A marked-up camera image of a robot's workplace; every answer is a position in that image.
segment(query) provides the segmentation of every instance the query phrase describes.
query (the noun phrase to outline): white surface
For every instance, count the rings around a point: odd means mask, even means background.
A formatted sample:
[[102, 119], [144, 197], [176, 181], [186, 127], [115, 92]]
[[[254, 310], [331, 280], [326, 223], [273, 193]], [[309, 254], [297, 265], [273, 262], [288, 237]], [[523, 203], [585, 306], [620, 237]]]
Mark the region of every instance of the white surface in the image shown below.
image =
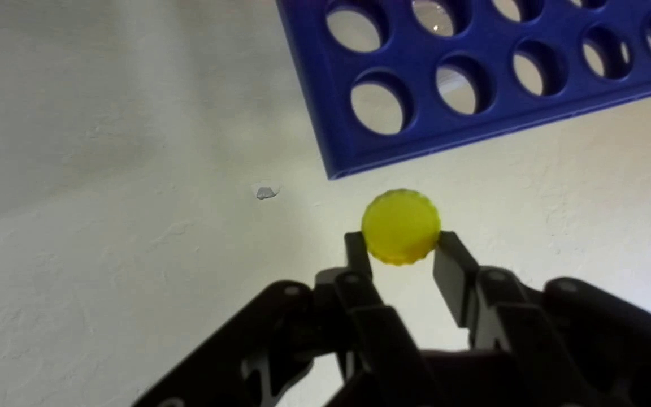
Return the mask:
[[[0, 0], [0, 407], [132, 404], [266, 283], [342, 265], [389, 188], [481, 262], [651, 310], [651, 99], [332, 184], [272, 0]], [[378, 285], [463, 348], [428, 262]]]

